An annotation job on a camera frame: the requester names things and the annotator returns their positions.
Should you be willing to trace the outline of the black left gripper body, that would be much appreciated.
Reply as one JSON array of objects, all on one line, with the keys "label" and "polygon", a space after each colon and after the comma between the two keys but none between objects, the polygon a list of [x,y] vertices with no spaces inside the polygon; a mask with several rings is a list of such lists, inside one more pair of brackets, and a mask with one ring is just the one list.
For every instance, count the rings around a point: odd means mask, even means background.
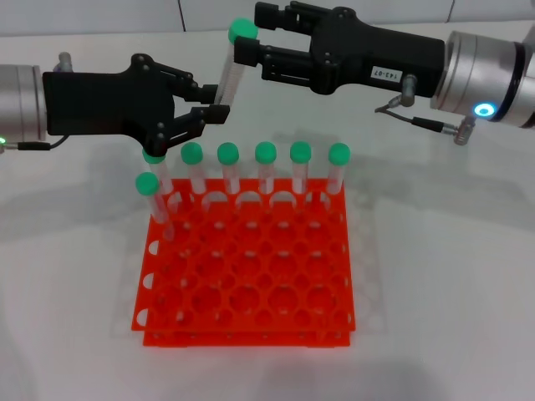
[{"label": "black left gripper body", "polygon": [[43,91],[50,135],[125,135],[155,157],[169,147],[173,94],[146,54],[117,74],[44,73]]}]

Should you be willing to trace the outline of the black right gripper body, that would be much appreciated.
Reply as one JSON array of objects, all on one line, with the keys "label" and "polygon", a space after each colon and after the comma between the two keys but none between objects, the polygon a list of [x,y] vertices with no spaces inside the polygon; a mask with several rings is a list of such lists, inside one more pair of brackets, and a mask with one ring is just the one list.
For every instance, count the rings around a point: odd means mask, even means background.
[{"label": "black right gripper body", "polygon": [[440,39],[370,26],[352,9],[333,8],[311,33],[310,88],[325,95],[346,84],[400,92],[402,79],[412,74],[415,94],[430,98],[444,70],[445,49]]}]

